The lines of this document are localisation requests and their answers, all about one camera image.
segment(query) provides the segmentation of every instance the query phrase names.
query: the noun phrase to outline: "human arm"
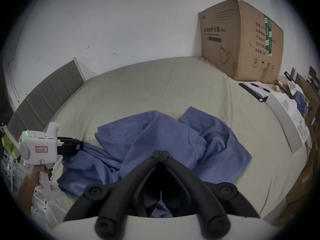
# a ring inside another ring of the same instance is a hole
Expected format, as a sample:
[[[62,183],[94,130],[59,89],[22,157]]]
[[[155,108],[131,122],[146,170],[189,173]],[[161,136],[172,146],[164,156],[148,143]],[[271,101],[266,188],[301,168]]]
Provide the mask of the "human arm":
[[[31,214],[31,203],[34,190],[40,184],[39,172],[49,174],[49,178],[52,175],[50,170],[42,164],[31,166],[23,179],[15,198],[20,209],[28,215]]]

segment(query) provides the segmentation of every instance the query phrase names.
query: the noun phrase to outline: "blue fabric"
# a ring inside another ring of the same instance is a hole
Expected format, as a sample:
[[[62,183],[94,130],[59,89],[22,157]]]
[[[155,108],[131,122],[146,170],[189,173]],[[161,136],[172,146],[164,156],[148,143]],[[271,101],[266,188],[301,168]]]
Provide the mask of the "blue fabric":
[[[232,130],[218,118],[190,107],[177,121],[158,111],[145,112],[98,127],[96,139],[104,150],[84,143],[73,157],[64,157],[59,187],[80,196],[93,183],[124,178],[155,150],[166,150],[201,180],[234,182],[251,155]],[[153,213],[167,217],[163,203]]]
[[[296,91],[296,93],[292,96],[292,99],[297,102],[297,108],[304,118],[304,116],[308,113],[308,104],[304,98],[304,95],[301,92]]]

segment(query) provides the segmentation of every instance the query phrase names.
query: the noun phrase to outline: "mask illustration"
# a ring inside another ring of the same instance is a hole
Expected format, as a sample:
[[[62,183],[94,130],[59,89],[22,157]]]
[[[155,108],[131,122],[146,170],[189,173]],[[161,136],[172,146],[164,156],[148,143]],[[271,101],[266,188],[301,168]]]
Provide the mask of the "mask illustration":
[[[230,59],[231,57],[231,52],[228,52],[226,49],[224,49],[222,47],[222,45],[220,46],[219,49],[219,55],[220,55],[220,61],[222,62],[222,64],[226,64],[226,62]]]

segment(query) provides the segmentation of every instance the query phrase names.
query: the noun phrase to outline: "gray upholstered headboard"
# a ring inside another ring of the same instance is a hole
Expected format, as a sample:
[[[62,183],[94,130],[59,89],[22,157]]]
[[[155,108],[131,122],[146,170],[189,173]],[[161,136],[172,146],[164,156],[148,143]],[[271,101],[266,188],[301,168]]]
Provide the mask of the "gray upholstered headboard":
[[[43,131],[62,104],[84,83],[74,58],[38,84],[13,114],[8,131],[18,142],[25,130]]]

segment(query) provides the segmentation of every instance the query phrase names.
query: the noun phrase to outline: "human hand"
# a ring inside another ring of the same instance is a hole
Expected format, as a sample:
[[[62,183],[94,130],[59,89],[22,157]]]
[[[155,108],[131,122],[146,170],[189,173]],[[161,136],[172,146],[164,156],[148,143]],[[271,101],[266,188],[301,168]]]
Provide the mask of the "human hand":
[[[43,164],[31,166],[26,174],[26,180],[28,180],[28,182],[34,187],[40,185],[39,172],[44,172],[48,174],[49,180],[51,179],[51,176],[52,176],[52,169],[48,170],[46,166],[44,166]]]

